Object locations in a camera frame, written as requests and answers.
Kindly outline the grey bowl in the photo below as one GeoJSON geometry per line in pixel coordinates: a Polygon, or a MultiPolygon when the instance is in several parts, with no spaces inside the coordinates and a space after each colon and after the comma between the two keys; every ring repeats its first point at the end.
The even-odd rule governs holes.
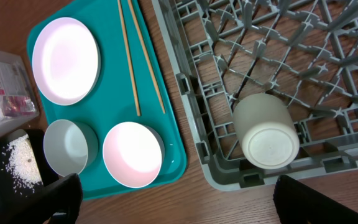
{"type": "Polygon", "coordinates": [[[65,177],[72,173],[82,173],[95,161],[99,142],[89,125],[58,119],[45,132],[43,150],[50,168],[65,177]]]}

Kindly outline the white pink bowl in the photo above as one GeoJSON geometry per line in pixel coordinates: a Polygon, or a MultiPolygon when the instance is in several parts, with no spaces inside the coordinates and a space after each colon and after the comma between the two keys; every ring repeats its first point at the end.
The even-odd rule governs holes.
{"type": "Polygon", "coordinates": [[[163,139],[150,126],[122,122],[104,138],[104,165],[111,177],[125,187],[150,185],[159,175],[164,157],[163,139]]]}

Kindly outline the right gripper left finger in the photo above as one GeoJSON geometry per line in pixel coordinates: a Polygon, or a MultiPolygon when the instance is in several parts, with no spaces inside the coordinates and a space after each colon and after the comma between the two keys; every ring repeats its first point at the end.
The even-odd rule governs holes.
{"type": "Polygon", "coordinates": [[[72,173],[31,195],[26,202],[0,210],[0,223],[75,223],[82,201],[80,178],[72,173]]]}

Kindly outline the red snack wrapper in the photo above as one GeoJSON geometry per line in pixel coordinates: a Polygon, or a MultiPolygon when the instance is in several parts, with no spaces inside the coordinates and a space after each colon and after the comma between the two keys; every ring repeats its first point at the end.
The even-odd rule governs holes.
{"type": "Polygon", "coordinates": [[[29,96],[2,96],[2,113],[8,117],[32,115],[37,112],[35,105],[29,96]]]}

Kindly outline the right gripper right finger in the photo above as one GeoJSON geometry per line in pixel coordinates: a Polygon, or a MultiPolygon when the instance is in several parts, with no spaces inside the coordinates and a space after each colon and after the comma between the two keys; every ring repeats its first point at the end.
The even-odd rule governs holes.
{"type": "Polygon", "coordinates": [[[273,202],[281,223],[358,224],[358,213],[305,184],[281,175],[273,202]]]}

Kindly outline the wooden chopstick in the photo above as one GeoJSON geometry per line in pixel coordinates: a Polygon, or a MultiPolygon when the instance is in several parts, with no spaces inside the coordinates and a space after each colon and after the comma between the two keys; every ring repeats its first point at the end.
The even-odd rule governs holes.
{"type": "Polygon", "coordinates": [[[127,57],[128,67],[129,67],[129,74],[130,74],[130,78],[131,78],[131,86],[132,86],[132,91],[133,91],[133,95],[134,95],[135,109],[136,109],[137,116],[141,116],[139,97],[138,97],[138,93],[137,93],[137,87],[136,87],[136,83],[135,83],[135,76],[134,76],[132,59],[131,59],[131,52],[130,52],[129,42],[128,42],[128,38],[127,38],[126,24],[125,24],[124,14],[123,14],[122,5],[121,5],[120,0],[117,0],[117,5],[118,5],[118,10],[119,10],[119,17],[120,17],[120,22],[121,22],[121,29],[122,29],[123,39],[124,39],[124,45],[125,45],[125,49],[126,49],[126,57],[127,57]]]}
{"type": "Polygon", "coordinates": [[[157,98],[159,100],[159,103],[160,103],[160,106],[161,106],[161,109],[162,109],[162,113],[165,114],[166,110],[165,110],[165,106],[164,106],[163,99],[162,99],[162,96],[161,96],[160,88],[158,86],[158,82],[157,82],[157,79],[155,77],[155,72],[154,72],[153,66],[152,66],[151,61],[150,61],[150,57],[149,57],[149,53],[147,51],[147,47],[145,46],[144,38],[143,38],[143,35],[142,35],[142,32],[141,32],[141,29],[140,29],[136,14],[135,14],[133,3],[132,3],[131,0],[128,0],[127,3],[129,5],[129,9],[131,11],[132,19],[134,21],[134,25],[135,25],[135,28],[136,28],[136,31],[137,31],[137,35],[139,37],[140,44],[142,46],[142,51],[144,53],[144,57],[145,57],[145,60],[147,62],[150,77],[152,79],[152,82],[153,82],[153,85],[154,85],[154,88],[155,88],[155,92],[157,94],[157,98]]]}

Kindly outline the white cup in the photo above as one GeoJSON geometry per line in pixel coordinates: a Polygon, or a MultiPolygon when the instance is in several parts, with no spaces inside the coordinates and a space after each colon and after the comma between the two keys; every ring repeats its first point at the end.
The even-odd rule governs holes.
{"type": "Polygon", "coordinates": [[[262,169],[279,169],[298,155],[300,142],[282,100],[266,93],[242,99],[232,114],[245,158],[262,169]]]}

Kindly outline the white rice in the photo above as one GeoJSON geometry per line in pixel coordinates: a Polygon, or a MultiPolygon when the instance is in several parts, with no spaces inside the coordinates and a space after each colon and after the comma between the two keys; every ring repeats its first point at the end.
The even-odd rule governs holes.
{"type": "Polygon", "coordinates": [[[28,134],[3,145],[0,149],[0,187],[20,196],[33,194],[43,185],[28,134]]]}

